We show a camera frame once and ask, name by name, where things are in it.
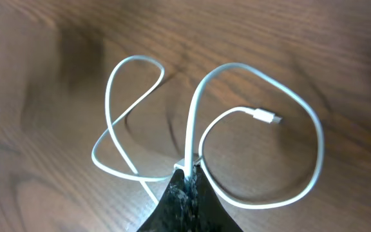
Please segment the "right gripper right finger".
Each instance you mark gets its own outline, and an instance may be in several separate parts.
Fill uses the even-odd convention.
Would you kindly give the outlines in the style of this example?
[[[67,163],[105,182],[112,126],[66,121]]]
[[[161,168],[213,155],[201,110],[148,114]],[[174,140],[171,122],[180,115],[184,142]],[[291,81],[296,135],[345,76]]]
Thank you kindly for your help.
[[[200,165],[187,181],[187,231],[242,232],[224,209]]]

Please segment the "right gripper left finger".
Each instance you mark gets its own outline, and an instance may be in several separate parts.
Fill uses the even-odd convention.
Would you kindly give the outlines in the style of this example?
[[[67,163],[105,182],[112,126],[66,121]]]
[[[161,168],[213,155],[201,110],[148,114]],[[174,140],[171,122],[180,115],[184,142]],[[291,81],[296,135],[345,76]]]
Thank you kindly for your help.
[[[184,172],[176,169],[156,208],[137,231],[187,231],[186,213],[187,193]]]

